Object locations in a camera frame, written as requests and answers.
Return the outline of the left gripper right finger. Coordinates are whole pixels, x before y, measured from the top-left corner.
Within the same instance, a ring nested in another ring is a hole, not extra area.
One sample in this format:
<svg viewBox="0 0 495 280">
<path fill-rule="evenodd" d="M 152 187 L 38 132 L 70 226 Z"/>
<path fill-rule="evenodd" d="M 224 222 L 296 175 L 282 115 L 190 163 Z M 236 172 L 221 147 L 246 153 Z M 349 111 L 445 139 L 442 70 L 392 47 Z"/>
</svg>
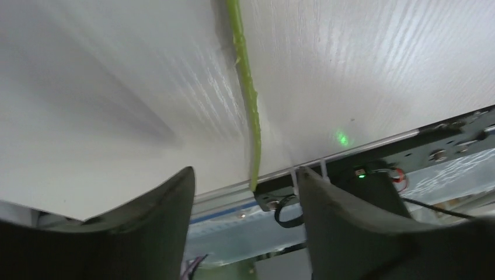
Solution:
<svg viewBox="0 0 495 280">
<path fill-rule="evenodd" d="M 494 218 L 424 223 L 298 172 L 315 279 L 493 279 Z"/>
</svg>

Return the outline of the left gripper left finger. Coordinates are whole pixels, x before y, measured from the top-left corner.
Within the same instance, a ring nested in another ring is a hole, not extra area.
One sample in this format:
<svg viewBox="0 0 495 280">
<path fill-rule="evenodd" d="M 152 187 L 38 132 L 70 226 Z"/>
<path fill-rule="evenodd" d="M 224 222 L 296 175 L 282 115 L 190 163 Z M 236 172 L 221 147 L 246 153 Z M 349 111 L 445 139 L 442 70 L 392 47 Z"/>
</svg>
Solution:
<svg viewBox="0 0 495 280">
<path fill-rule="evenodd" d="M 196 190 L 185 167 L 85 222 L 1 222 L 2 279 L 179 279 Z"/>
</svg>

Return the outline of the pink fake flower stem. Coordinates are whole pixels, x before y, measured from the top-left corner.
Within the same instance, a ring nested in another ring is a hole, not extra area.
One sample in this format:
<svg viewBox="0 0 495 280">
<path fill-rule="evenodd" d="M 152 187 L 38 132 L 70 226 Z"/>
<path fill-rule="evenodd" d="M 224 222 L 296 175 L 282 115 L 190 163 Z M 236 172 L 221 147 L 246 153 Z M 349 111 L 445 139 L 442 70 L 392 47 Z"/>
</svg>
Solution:
<svg viewBox="0 0 495 280">
<path fill-rule="evenodd" d="M 244 34 L 242 13 L 239 1 L 226 1 L 229 23 L 232 30 L 233 46 L 236 52 L 235 66 L 238 71 L 239 83 L 242 88 L 245 109 L 249 120 L 251 159 L 250 159 L 250 190 L 255 192 L 259 180 L 259 170 L 262 155 L 262 135 L 257 104 L 258 93 L 255 89 L 250 70 L 248 49 Z"/>
</svg>

